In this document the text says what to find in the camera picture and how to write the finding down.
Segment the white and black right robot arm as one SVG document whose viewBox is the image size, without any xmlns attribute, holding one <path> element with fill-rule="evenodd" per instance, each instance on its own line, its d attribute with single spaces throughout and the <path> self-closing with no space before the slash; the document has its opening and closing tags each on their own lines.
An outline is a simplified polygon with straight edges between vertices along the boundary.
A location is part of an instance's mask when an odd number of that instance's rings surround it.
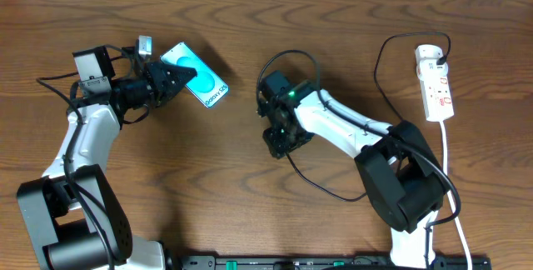
<svg viewBox="0 0 533 270">
<path fill-rule="evenodd" d="M 392 263 L 434 266 L 436 215 L 457 190 L 413 123 L 375 121 L 315 83 L 293 84 L 278 71 L 258 78 L 256 97 L 258 114 L 270 122 L 262 137 L 274 158 L 288 158 L 315 135 L 326 139 L 354 160 L 366 197 L 391 228 Z"/>
</svg>

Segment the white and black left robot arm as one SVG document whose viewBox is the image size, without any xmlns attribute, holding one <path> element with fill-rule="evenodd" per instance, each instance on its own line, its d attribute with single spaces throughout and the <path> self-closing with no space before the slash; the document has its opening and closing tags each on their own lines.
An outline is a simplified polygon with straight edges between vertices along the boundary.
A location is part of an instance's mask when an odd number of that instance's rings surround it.
<svg viewBox="0 0 533 270">
<path fill-rule="evenodd" d="M 196 75 L 193 67 L 147 62 L 135 78 L 110 62 L 75 60 L 83 97 L 66 97 L 69 127 L 45 173 L 17 190 L 41 269 L 178 269 L 158 241 L 133 235 L 105 171 L 111 146 L 133 108 L 159 107 Z"/>
</svg>

